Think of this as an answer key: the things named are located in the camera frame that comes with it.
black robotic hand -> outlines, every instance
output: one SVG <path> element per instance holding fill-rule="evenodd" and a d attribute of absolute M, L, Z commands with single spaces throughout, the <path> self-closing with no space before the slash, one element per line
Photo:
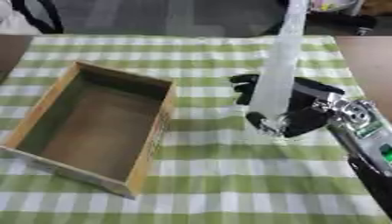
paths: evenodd
<path fill-rule="evenodd" d="M 258 74 L 241 74 L 230 78 L 230 82 L 234 84 L 234 91 L 241 93 L 237 104 L 249 104 L 258 77 Z M 312 105 L 319 96 L 329 93 L 343 95 L 345 92 L 315 80 L 296 77 L 286 114 L 289 125 L 283 132 L 283 135 L 285 137 L 296 137 L 325 126 L 332 114 L 315 110 Z M 258 113 L 247 114 L 247 119 L 257 128 L 260 126 L 261 118 L 263 116 Z"/>

table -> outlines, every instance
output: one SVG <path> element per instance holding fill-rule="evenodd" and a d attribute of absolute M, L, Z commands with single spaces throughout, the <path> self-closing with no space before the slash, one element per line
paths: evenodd
<path fill-rule="evenodd" d="M 72 60 L 172 78 L 178 100 L 136 200 L 37 171 L 0 154 L 4 223 L 388 223 L 324 129 L 249 138 L 228 77 L 260 72 L 273 39 L 46 36 L 0 87 L 0 137 Z M 305 39 L 298 76 L 362 91 L 333 38 Z"/>
<path fill-rule="evenodd" d="M 367 98 L 392 122 L 392 52 L 386 47 L 391 37 L 337 37 L 346 63 Z"/>

white stripe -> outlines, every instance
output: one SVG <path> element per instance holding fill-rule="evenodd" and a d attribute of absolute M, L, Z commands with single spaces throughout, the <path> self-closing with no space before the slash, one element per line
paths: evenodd
<path fill-rule="evenodd" d="M 78 193 L 75 192 L 63 192 L 57 199 L 56 207 L 54 208 L 55 213 L 71 213 L 74 210 L 74 204 Z"/>
<path fill-rule="evenodd" d="M 0 106 L 0 118 L 23 118 L 31 107 Z"/>
<path fill-rule="evenodd" d="M 249 138 L 249 133 L 244 130 L 219 129 L 209 131 L 168 131 L 164 135 L 164 146 L 176 145 L 206 145 L 206 144 L 259 144 L 259 145 L 303 145 L 303 146 L 339 146 L 332 135 L 325 131 L 312 131 L 302 136 L 293 138 L 264 138 L 257 136 L 255 142 Z"/>
<path fill-rule="evenodd" d="M 268 50 L 253 52 L 27 52 L 23 60 L 266 60 Z M 302 52 L 299 59 L 343 60 L 338 52 Z"/>
<path fill-rule="evenodd" d="M 30 167 L 18 158 L 0 158 L 0 175 L 52 175 L 50 172 Z"/>
<path fill-rule="evenodd" d="M 0 192 L 0 197 L 9 198 L 12 192 Z M 45 193 L 48 198 L 60 198 L 68 196 L 69 193 Z M 23 205 L 23 209 L 3 211 L 31 211 L 37 212 L 44 194 L 42 192 L 31 192 L 27 195 L 27 200 Z M 193 193 L 193 194 L 141 194 L 135 200 L 124 199 L 113 196 L 108 193 L 77 193 L 77 197 L 81 198 L 107 198 L 118 200 L 122 203 L 123 214 L 152 214 L 159 212 L 160 214 L 203 214 L 211 212 L 230 211 L 234 213 L 277 213 L 277 214 L 331 214 L 331 215 L 369 215 L 384 217 L 384 212 L 375 203 L 370 195 L 335 195 L 335 194 L 298 194 L 298 193 L 239 193 L 239 192 L 223 192 L 223 193 Z M 74 212 L 71 205 L 75 202 L 75 198 L 67 200 L 67 206 L 56 206 L 59 209 L 48 209 L 48 213 L 69 214 Z M 99 207 L 107 207 L 107 200 L 99 200 Z M 175 207 L 187 206 L 192 204 L 190 209 L 175 210 Z M 313 207 L 319 206 L 321 211 L 317 211 Z M 80 213 L 88 212 L 87 210 L 79 210 Z"/>
<path fill-rule="evenodd" d="M 21 207 L 21 212 L 37 212 L 40 210 L 41 201 L 44 198 L 43 192 L 28 192 Z"/>
<path fill-rule="evenodd" d="M 20 159 L 0 159 L 0 161 L 2 163 L 4 162 L 2 160 L 8 160 L 6 162 L 11 162 L 9 164 L 8 171 L 6 172 L 6 175 L 23 175 L 23 174 L 25 174 L 26 163 L 24 161 L 22 161 Z"/>
<path fill-rule="evenodd" d="M 89 203 L 89 213 L 104 213 L 108 204 L 109 195 L 107 193 L 93 193 Z"/>
<path fill-rule="evenodd" d="M 0 143 L 2 143 L 5 138 L 11 133 L 10 130 L 7 129 L 0 129 Z"/>
<path fill-rule="evenodd" d="M 13 192 L 0 192 L 0 211 L 4 211 Z"/>
<path fill-rule="evenodd" d="M 67 69 L 64 68 L 22 68 L 16 67 L 9 75 L 9 78 L 24 78 L 24 77 L 60 77 Z"/>
<path fill-rule="evenodd" d="M 155 160 L 150 175 L 160 177 L 227 175 L 290 177 L 355 177 L 347 161 L 299 159 Z"/>
<path fill-rule="evenodd" d="M 221 46 L 221 45 L 257 45 L 257 44 L 268 44 L 271 45 L 275 38 L 273 37 L 261 37 L 261 38 L 145 38 L 145 37 L 129 37 L 124 40 L 124 36 L 83 36 L 88 39 L 90 45 L 105 45 L 105 43 L 111 42 L 113 45 L 209 45 L 209 46 Z M 312 44 L 321 46 L 324 44 L 334 44 L 335 41 L 331 37 L 306 37 L 303 40 L 303 44 Z M 88 46 L 83 41 L 75 41 L 75 37 L 67 36 L 64 37 L 48 37 L 38 36 L 33 41 L 34 46 L 50 45 L 50 46 L 63 46 L 63 45 L 83 45 Z"/>
<path fill-rule="evenodd" d="M 16 67 L 10 74 L 11 78 L 21 77 L 59 77 L 65 72 L 66 68 L 23 68 Z M 247 68 L 123 68 L 123 71 L 130 73 L 147 75 L 153 77 L 193 77 L 193 78 L 228 78 L 237 74 L 254 74 L 255 70 Z M 308 78 L 326 77 L 326 78 L 352 78 L 348 68 L 306 68 L 300 67 L 297 70 L 299 76 Z"/>
<path fill-rule="evenodd" d="M 0 96 L 6 95 L 23 95 L 23 96 L 31 96 L 31 95 L 42 95 L 47 87 L 45 86 L 1 86 L 0 87 Z"/>
<path fill-rule="evenodd" d="M 246 107 L 232 105 L 220 108 L 175 108 L 173 119 L 216 120 L 230 116 L 245 116 Z"/>

green stripe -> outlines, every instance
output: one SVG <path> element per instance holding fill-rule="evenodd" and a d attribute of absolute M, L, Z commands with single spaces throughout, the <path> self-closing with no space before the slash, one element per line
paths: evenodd
<path fill-rule="evenodd" d="M 357 178 L 244 176 L 149 176 L 143 193 L 310 193 L 368 194 Z"/>
<path fill-rule="evenodd" d="M 242 116 L 229 116 L 221 119 L 173 119 L 170 131 L 208 131 L 208 130 L 243 130 Z"/>
<path fill-rule="evenodd" d="M 58 78 L 57 77 L 19 77 L 9 78 L 2 85 L 42 85 L 50 86 Z M 349 78 L 332 78 L 332 77 L 312 77 L 310 78 L 315 81 L 320 81 L 329 85 L 345 85 L 345 86 L 357 86 L 355 79 Z M 174 78 L 178 87 L 228 87 L 231 83 L 228 77 L 181 77 Z"/>
<path fill-rule="evenodd" d="M 20 85 L 20 86 L 28 86 L 28 85 L 42 85 L 42 86 L 50 86 L 52 85 L 58 78 L 57 77 L 18 77 L 18 78 L 8 78 L 5 80 L 2 85 Z"/>
<path fill-rule="evenodd" d="M 58 175 L 0 175 L 0 192 L 101 193 L 100 188 Z"/>
<path fill-rule="evenodd" d="M 17 127 L 21 120 L 16 118 L 0 118 L 0 130 L 12 130 Z"/>
<path fill-rule="evenodd" d="M 23 213 L 2 212 L 1 223 L 17 223 L 17 221 L 30 221 L 33 224 L 74 224 L 74 223 L 145 223 L 160 224 L 179 223 L 225 223 L 225 224 L 386 224 L 390 220 L 385 215 L 325 215 L 325 214 L 299 214 L 299 213 Z"/>
<path fill-rule="evenodd" d="M 72 61 L 68 60 L 22 60 L 19 68 L 26 67 L 67 67 Z M 172 59 L 138 59 L 138 60 L 95 60 L 95 64 L 105 67 L 117 68 L 237 68 L 237 67 L 259 67 L 263 65 L 260 59 L 246 59 L 246 60 L 216 60 L 216 59 L 200 59 L 200 60 L 172 60 Z M 343 59 L 330 60 L 300 60 L 299 67 L 308 68 L 344 68 L 347 67 Z"/>
<path fill-rule="evenodd" d="M 32 45 L 29 53 L 231 53 L 231 52 L 254 52 L 270 49 L 270 44 L 250 44 L 250 45 Z M 339 48 L 335 44 L 313 45 L 303 44 L 302 50 L 305 52 L 337 52 Z"/>
<path fill-rule="evenodd" d="M 201 146 L 165 146 L 155 159 L 273 159 L 292 158 L 308 160 L 342 161 L 346 152 L 338 146 L 278 146 L 278 145 L 224 145 L 206 144 Z"/>
<path fill-rule="evenodd" d="M 0 96 L 0 105 L 15 107 L 32 106 L 39 100 L 39 98 L 41 98 L 40 95 L 3 95 Z"/>
<path fill-rule="evenodd" d="M 0 192 L 99 193 L 100 188 L 62 177 L 1 175 Z M 290 176 L 149 176 L 143 193 L 331 193 L 367 194 L 357 178 Z"/>

white plastic cover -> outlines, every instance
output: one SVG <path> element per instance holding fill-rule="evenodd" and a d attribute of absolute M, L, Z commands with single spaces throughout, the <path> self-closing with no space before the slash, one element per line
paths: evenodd
<path fill-rule="evenodd" d="M 290 0 L 283 27 L 269 50 L 264 73 L 256 84 L 249 112 L 259 112 L 274 130 L 278 117 L 287 111 L 301 51 L 309 0 Z"/>

